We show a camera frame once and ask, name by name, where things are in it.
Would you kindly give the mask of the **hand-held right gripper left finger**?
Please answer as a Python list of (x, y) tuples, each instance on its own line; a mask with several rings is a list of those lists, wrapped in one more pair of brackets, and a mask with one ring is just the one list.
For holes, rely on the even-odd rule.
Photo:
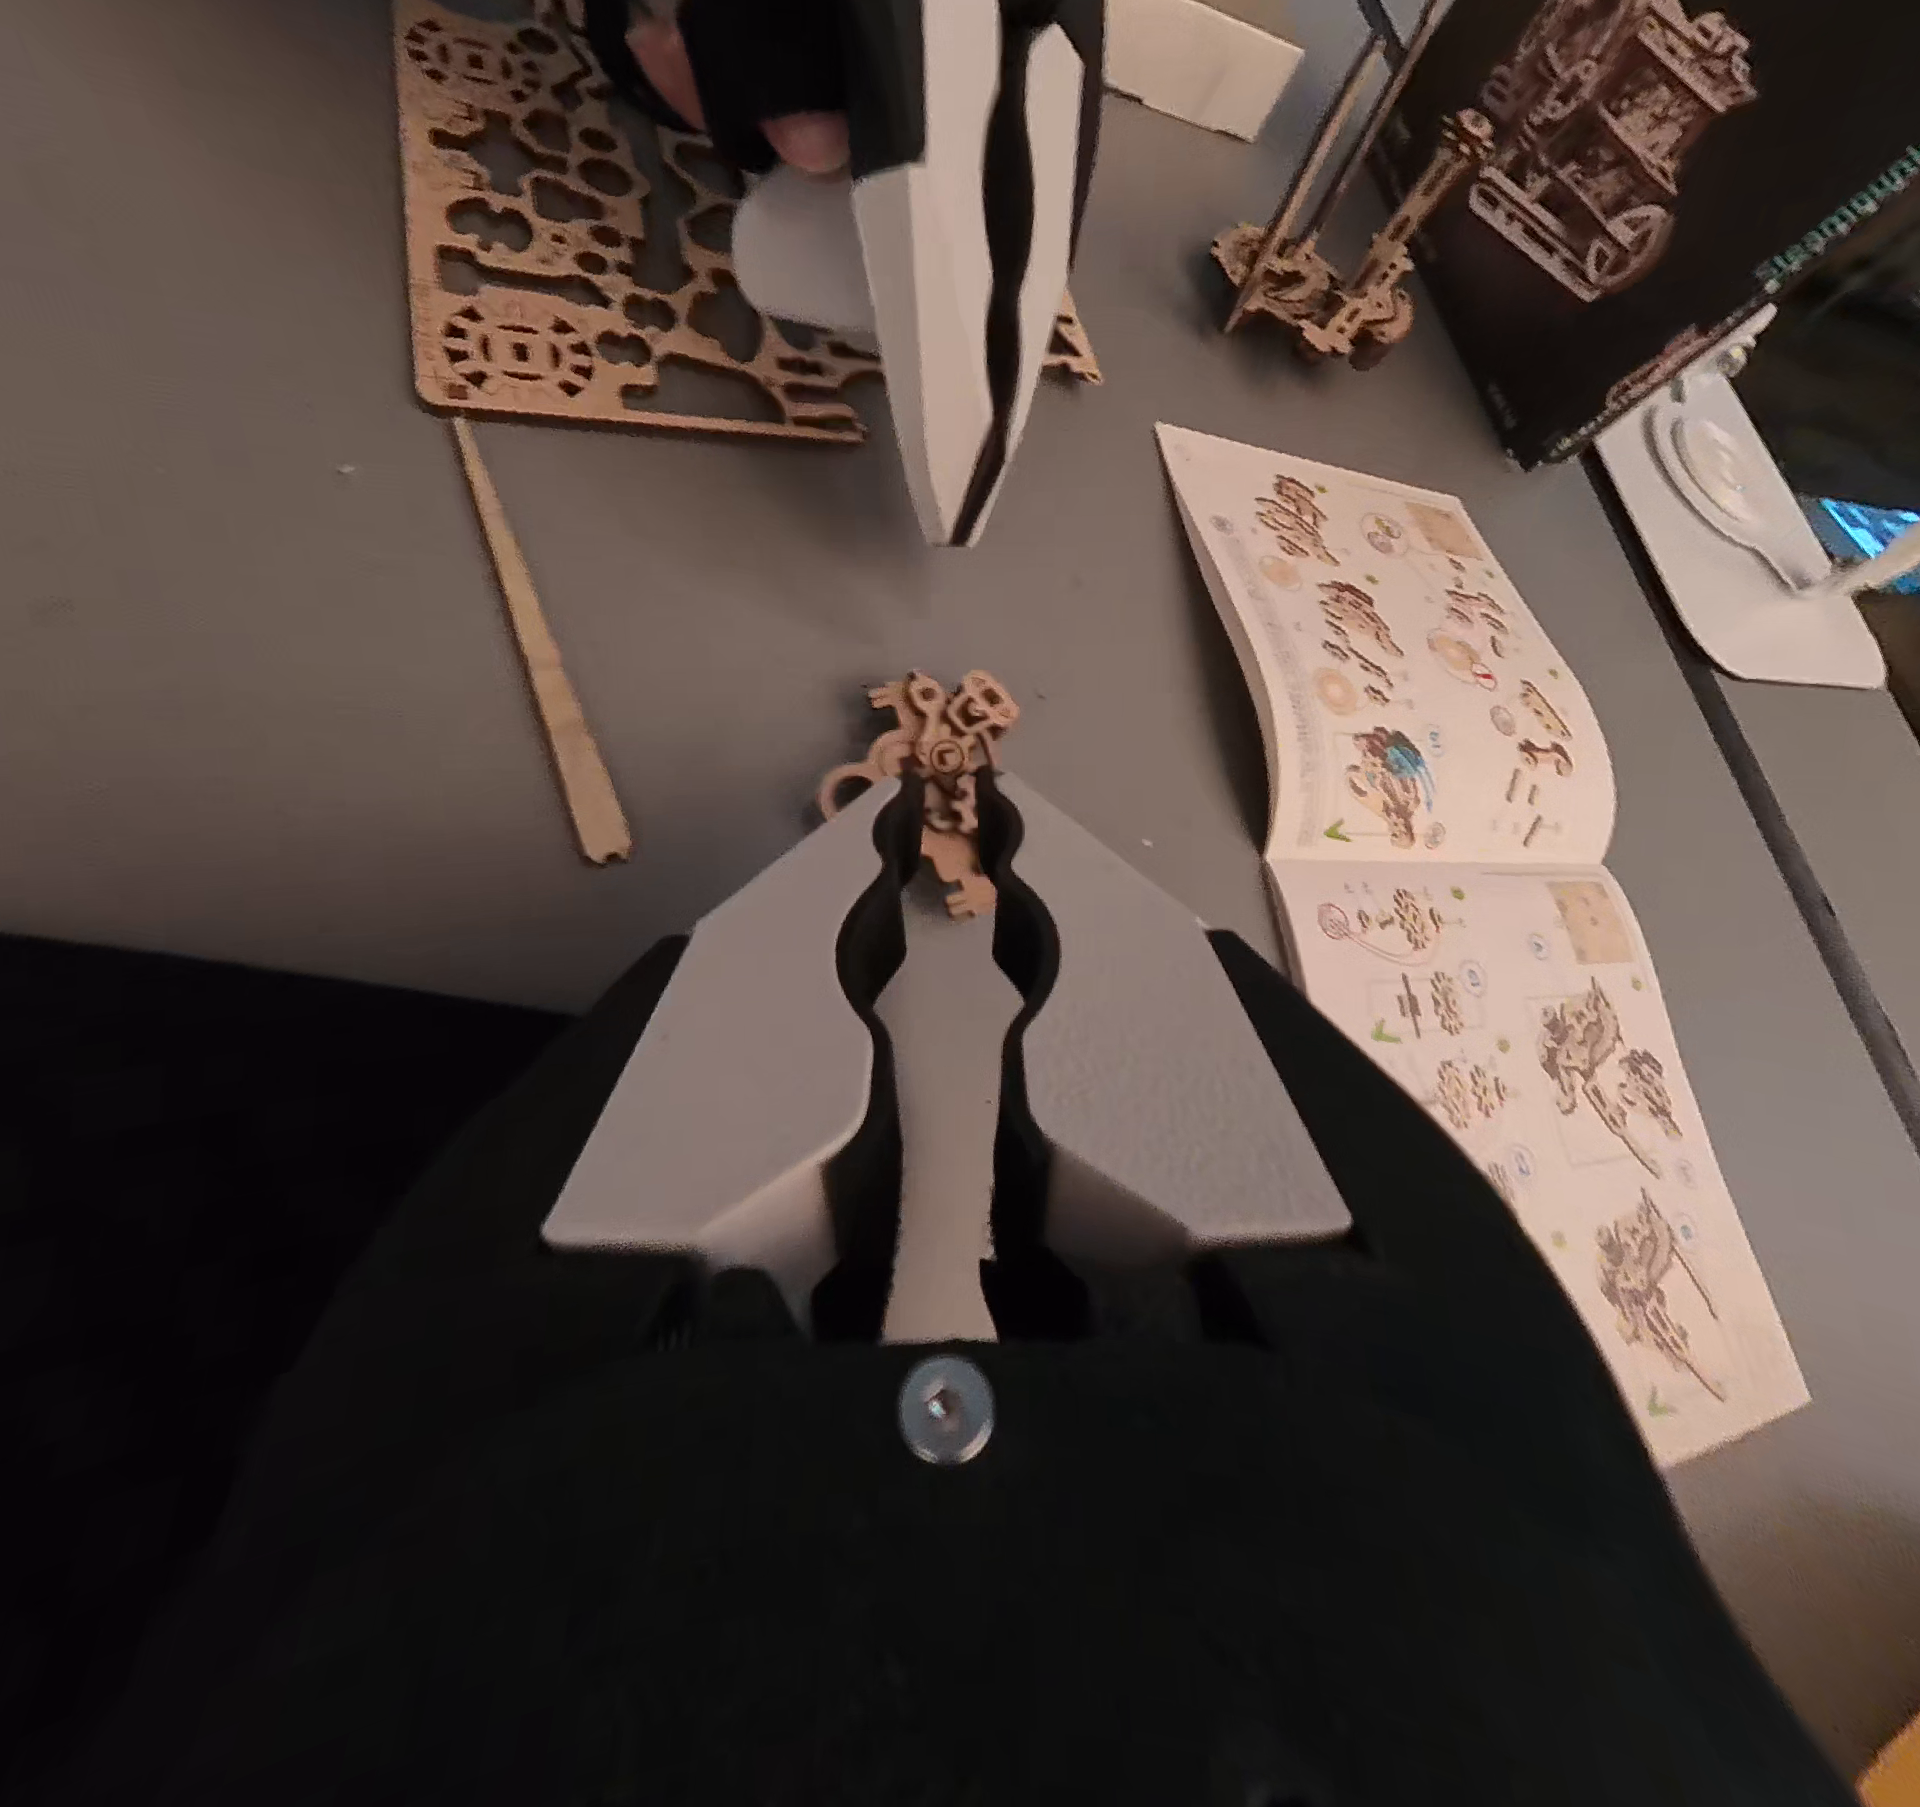
[(879, 1339), (900, 1247), (894, 1043), (919, 782), (876, 782), (690, 932), (539, 1241), (773, 1278), (819, 1339)]

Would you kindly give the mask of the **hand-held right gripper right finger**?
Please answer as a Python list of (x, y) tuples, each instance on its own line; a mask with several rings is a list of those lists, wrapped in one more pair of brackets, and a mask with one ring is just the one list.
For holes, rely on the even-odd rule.
[(1000, 1046), (995, 1339), (1182, 1314), (1195, 1268), (1334, 1244), (1350, 1211), (1214, 932), (1016, 774), (980, 786)]

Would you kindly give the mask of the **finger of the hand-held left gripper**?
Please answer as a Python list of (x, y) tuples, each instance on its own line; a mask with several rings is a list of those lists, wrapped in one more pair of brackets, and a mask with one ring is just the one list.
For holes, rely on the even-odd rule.
[(933, 546), (959, 546), (989, 419), (983, 148), (1000, 47), (1000, 0), (849, 0), (854, 221), (900, 464)]
[(989, 419), (956, 515), (977, 542), (1027, 431), (1068, 293), (1086, 63), (1058, 24), (1010, 29), (983, 148)]

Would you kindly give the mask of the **small wooden gear assembly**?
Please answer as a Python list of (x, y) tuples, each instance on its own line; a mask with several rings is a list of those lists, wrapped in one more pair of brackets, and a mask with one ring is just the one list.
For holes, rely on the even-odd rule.
[(922, 862), (942, 889), (953, 922), (974, 922), (995, 907), (995, 886), (977, 859), (977, 774), (1000, 765), (1000, 742), (1021, 706), (986, 671), (962, 673), (945, 688), (927, 671), (906, 671), (866, 692), (879, 731), (860, 761), (837, 764), (816, 785), (816, 810), (837, 818), (879, 782), (916, 779), (922, 786)]

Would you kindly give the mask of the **partly built wooden model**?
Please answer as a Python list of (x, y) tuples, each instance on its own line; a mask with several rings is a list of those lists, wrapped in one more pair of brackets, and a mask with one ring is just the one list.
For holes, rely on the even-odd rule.
[(1386, 60), (1386, 29), (1374, 24), (1338, 89), (1322, 109), (1310, 145), (1265, 224), (1238, 224), (1214, 238), (1210, 255), (1234, 302), (1223, 332), (1268, 315), (1293, 333), (1310, 358), (1341, 358), (1353, 370), (1374, 367), (1410, 333), (1414, 303), (1405, 287), (1414, 242), (1436, 206), (1459, 187), (1484, 141), (1480, 117), (1447, 123), (1425, 172), (1408, 187), (1386, 224), (1371, 236), (1353, 267), (1338, 267), (1322, 247), (1337, 206), (1353, 187), (1374, 151), (1389, 114), (1419, 65), (1447, 0), (1425, 0), (1398, 68), (1371, 106), (1360, 114), (1374, 68)]

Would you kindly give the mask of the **black model kit box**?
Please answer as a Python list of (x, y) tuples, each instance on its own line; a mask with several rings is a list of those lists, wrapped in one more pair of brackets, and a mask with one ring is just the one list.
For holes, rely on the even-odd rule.
[(1916, 0), (1451, 0), (1380, 136), (1499, 448), (1574, 455), (1916, 187)]

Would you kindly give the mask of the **white cardboard tray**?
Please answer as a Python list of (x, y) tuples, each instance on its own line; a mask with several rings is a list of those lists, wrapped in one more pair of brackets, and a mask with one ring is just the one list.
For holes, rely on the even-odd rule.
[(1210, 135), (1256, 142), (1299, 63), (1202, 0), (1107, 0), (1104, 86)]

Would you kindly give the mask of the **open instruction booklet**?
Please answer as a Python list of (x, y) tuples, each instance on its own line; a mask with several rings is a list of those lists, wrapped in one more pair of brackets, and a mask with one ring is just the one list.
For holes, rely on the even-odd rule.
[(1605, 868), (1594, 710), (1454, 496), (1156, 427), (1299, 992), (1475, 1162), (1663, 1469), (1809, 1401)]

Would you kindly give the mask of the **thin wooden stick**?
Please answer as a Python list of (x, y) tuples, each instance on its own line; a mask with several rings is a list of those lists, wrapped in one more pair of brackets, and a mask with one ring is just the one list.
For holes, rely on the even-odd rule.
[(450, 431), (575, 846), (588, 864), (624, 864), (634, 853), (634, 835), (567, 673), (512, 521), (469, 418), (453, 418)]

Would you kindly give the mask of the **black quilted pad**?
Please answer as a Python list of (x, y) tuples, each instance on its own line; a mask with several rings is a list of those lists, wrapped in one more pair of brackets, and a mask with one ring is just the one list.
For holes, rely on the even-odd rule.
[(2, 935), (2, 1800), (43, 1805), (268, 1390), (560, 1011)]

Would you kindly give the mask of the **laser-cut wooden sheet with gear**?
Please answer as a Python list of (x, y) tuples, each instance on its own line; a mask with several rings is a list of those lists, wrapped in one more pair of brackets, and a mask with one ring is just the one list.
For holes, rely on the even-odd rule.
[(469, 419), (866, 440), (876, 355), (733, 278), (740, 172), (627, 106), (581, 0), (391, 0), (415, 385)]

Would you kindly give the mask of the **white round device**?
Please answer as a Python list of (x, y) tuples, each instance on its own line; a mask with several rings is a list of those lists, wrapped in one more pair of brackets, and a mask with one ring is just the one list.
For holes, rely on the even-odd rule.
[(1766, 308), (1594, 434), (1694, 648), (1741, 683), (1891, 686), (1916, 613), (1916, 315)]

